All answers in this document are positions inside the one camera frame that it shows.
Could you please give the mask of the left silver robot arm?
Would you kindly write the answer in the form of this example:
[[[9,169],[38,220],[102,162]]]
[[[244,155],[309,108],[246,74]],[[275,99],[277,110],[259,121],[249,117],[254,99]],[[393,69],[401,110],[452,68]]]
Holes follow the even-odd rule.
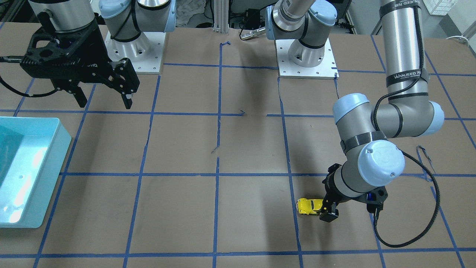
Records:
[[[331,222],[337,205],[349,200],[367,204],[375,213],[383,208],[385,186],[405,167],[403,151],[390,139],[431,135],[443,125],[441,106],[430,101],[425,67],[420,1],[381,0],[388,93],[371,105],[362,93],[340,97],[333,117],[340,145],[347,158],[334,164],[323,180],[323,200],[310,200],[312,214]],[[313,68],[325,58],[325,44],[337,10],[326,0],[279,0],[266,8],[266,35],[270,40],[290,39],[286,60]]]

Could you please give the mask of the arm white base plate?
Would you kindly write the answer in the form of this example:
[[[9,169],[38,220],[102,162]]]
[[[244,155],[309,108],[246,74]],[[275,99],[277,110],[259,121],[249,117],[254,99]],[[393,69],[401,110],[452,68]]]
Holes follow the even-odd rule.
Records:
[[[167,33],[143,32],[136,40],[119,42],[107,33],[105,46],[112,61],[129,58],[137,74],[161,74]]]
[[[275,41],[280,78],[295,79],[337,79],[338,68],[327,39],[325,46],[311,49],[297,39]]]

